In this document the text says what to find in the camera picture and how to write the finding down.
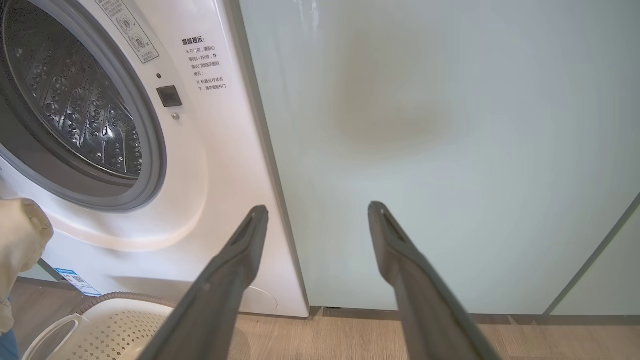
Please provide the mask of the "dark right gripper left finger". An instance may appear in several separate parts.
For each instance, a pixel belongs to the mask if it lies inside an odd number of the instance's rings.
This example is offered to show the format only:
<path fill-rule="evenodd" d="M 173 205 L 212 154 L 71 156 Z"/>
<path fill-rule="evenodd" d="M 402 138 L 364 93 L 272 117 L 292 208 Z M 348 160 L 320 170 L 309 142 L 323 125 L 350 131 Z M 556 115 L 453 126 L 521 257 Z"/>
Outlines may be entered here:
<path fill-rule="evenodd" d="M 259 272 L 268 223 L 265 205 L 249 210 L 151 338 L 140 360 L 226 360 L 243 294 Z"/>

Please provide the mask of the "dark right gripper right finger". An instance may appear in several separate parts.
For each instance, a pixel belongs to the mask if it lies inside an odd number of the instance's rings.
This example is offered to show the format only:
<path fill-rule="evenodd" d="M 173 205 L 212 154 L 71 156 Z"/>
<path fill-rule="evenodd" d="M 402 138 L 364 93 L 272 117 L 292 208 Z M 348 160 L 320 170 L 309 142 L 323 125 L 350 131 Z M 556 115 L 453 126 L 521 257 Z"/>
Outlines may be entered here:
<path fill-rule="evenodd" d="M 411 360 L 498 360 L 470 314 L 382 202 L 368 206 L 378 269 L 394 289 Z"/>

